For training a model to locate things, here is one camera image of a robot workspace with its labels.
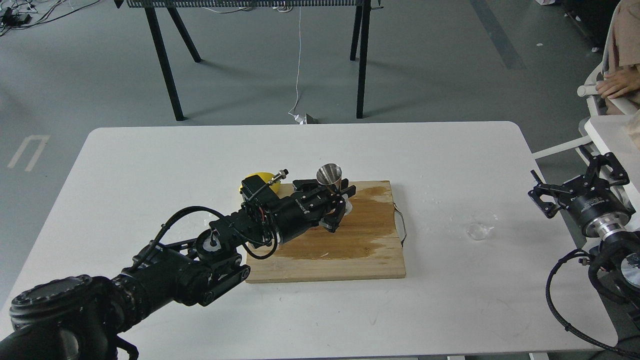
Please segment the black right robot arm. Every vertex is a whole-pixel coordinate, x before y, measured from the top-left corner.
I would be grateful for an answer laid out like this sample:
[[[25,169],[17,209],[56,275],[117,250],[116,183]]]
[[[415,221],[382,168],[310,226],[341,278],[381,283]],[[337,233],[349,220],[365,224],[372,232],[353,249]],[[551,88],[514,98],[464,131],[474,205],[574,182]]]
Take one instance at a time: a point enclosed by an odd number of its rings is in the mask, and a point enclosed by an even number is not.
[[[628,316],[639,325],[639,232],[627,228],[631,211],[615,196],[612,188],[628,185],[629,176],[614,153],[590,157],[585,174],[561,185],[544,183],[531,171],[535,186],[528,196],[546,218],[564,210],[590,239],[599,244],[590,250],[574,249],[551,269],[545,285],[545,298],[551,314],[563,328],[583,341],[619,356],[637,360],[638,350],[610,346],[586,335],[565,319],[553,303],[551,284],[558,270],[569,260],[587,266],[590,285],[603,297],[618,305],[632,305]]]

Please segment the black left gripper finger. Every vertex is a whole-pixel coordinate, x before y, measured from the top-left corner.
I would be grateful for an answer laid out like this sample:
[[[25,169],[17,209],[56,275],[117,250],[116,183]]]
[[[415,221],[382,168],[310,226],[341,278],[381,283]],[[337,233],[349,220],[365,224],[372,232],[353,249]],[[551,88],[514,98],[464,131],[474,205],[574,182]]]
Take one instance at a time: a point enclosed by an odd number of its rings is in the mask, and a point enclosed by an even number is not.
[[[343,219],[343,217],[350,212],[349,198],[356,194],[357,188],[355,185],[346,187],[344,190],[338,191],[336,194],[332,194],[330,197],[329,212],[325,214],[321,220],[320,225],[330,233],[335,233]]]
[[[315,178],[293,180],[292,186],[292,196],[302,196],[304,194],[330,196],[327,185],[318,182]]]

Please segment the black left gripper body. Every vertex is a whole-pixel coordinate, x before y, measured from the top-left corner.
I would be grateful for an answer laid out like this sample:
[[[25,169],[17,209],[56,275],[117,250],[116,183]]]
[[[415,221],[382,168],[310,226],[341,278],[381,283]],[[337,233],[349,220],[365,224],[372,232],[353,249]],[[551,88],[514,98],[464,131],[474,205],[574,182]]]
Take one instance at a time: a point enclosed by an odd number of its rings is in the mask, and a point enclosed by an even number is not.
[[[317,227],[321,219],[330,212],[329,193],[292,193],[279,198],[271,193],[267,196],[267,207],[274,215],[278,230],[278,244],[304,234]]]

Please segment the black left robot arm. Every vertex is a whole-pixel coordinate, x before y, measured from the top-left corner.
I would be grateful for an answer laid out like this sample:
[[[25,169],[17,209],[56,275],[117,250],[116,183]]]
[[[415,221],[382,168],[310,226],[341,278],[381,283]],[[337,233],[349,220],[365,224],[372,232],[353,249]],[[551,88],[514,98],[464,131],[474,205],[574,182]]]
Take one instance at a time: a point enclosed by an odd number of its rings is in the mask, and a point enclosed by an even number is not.
[[[238,247],[265,260],[311,228],[336,232],[357,191],[341,169],[327,164],[279,197],[272,186],[286,175],[245,178],[241,208],[229,215],[204,206],[178,210],[112,279],[67,276],[21,292],[11,301],[13,332],[1,342],[1,358],[116,360],[122,350],[136,360],[137,347],[120,334],[169,303],[208,306],[241,284],[250,266]]]

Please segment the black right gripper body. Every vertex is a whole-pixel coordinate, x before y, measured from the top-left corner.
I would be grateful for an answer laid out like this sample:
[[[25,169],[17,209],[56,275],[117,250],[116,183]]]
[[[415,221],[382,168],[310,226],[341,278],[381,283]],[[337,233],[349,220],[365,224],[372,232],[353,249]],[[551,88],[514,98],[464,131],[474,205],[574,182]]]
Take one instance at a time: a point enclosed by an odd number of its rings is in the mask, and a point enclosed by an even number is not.
[[[599,235],[592,223],[595,219],[607,214],[618,216],[622,226],[627,225],[631,212],[610,190],[610,183],[602,178],[596,178],[594,184],[586,185],[583,178],[573,178],[565,182],[565,187],[573,191],[565,200],[566,210],[581,233],[588,238]]]

